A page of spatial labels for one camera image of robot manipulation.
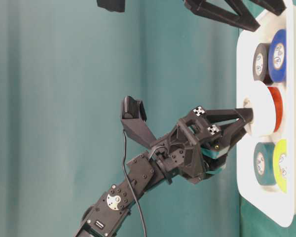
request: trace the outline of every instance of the yellow tape roll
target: yellow tape roll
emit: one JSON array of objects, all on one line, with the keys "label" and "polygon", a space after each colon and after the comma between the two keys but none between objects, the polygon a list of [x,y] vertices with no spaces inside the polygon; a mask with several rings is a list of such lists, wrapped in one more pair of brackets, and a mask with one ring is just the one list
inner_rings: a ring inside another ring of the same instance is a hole
[{"label": "yellow tape roll", "polygon": [[283,192],[287,192],[287,152],[286,140],[280,140],[276,145],[273,153],[273,171],[277,185]]}]

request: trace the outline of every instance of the black tape roll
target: black tape roll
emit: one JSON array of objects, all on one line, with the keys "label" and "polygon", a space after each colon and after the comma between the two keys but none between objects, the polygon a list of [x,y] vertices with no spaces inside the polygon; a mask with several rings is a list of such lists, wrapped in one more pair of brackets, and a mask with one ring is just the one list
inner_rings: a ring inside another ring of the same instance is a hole
[{"label": "black tape roll", "polygon": [[260,80],[266,85],[273,83],[268,72],[268,51],[270,48],[269,43],[260,43],[253,58],[253,78]]}]

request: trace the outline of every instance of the tape roll label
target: tape roll label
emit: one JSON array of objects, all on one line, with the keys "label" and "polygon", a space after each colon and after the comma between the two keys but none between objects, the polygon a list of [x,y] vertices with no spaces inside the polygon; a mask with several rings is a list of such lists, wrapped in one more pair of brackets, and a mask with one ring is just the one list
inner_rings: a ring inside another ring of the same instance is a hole
[{"label": "tape roll label", "polygon": [[263,55],[259,53],[256,58],[256,74],[261,75],[263,71]]},{"label": "tape roll label", "polygon": [[285,57],[285,48],[282,43],[278,43],[275,47],[273,54],[273,65],[274,68],[279,70],[281,69]]},{"label": "tape roll label", "polygon": [[264,156],[261,152],[258,153],[257,156],[257,170],[259,175],[263,175],[265,171],[265,162],[264,162]]},{"label": "tape roll label", "polygon": [[281,154],[280,159],[278,161],[279,167],[280,167],[280,173],[282,174],[282,177],[286,179],[287,177],[287,159],[286,154]]}]

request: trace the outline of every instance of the tape roll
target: tape roll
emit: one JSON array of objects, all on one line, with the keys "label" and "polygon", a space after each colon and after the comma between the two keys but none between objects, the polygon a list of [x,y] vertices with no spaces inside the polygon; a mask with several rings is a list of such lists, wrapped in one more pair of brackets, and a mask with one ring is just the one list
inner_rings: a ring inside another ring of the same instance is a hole
[{"label": "tape roll", "polygon": [[257,181],[260,185],[275,185],[275,177],[273,173],[273,151],[274,143],[257,143],[253,162]]},{"label": "tape roll", "polygon": [[273,83],[268,72],[269,48],[269,43],[260,43],[253,57],[253,78],[254,80],[262,81],[266,85],[271,85]]},{"label": "tape roll", "polygon": [[281,93],[278,88],[268,87],[268,89],[271,92],[274,106],[275,106],[276,122],[275,122],[274,132],[276,132],[279,129],[282,122],[282,118],[283,118],[283,101],[282,101]]},{"label": "tape roll", "polygon": [[245,126],[247,133],[254,137],[272,134],[276,125],[276,110],[270,90],[259,80],[246,89],[247,97],[243,104],[253,110],[253,120]]},{"label": "tape roll", "polygon": [[286,56],[286,30],[279,30],[268,54],[268,70],[273,82],[286,81]]},{"label": "tape roll", "polygon": [[278,187],[287,192],[288,159],[286,151],[286,140],[280,140],[274,148],[273,172]]}]

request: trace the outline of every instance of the white plastic holder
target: white plastic holder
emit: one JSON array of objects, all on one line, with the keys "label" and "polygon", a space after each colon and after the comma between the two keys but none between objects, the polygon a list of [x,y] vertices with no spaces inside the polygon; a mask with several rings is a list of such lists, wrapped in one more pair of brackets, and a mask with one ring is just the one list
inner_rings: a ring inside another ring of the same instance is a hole
[{"label": "white plastic holder", "polygon": [[[285,84],[276,84],[284,104],[282,126],[268,137],[255,138],[246,134],[237,144],[237,183],[241,196],[282,227],[288,227],[296,214],[296,6],[284,0],[287,9],[276,16],[263,11],[256,32],[243,31],[237,44],[237,107],[242,108],[246,89],[253,82],[253,57],[257,45],[271,42],[279,29],[287,32],[287,76]],[[258,142],[287,140],[287,193],[278,187],[261,186],[254,173],[253,154]]]}]

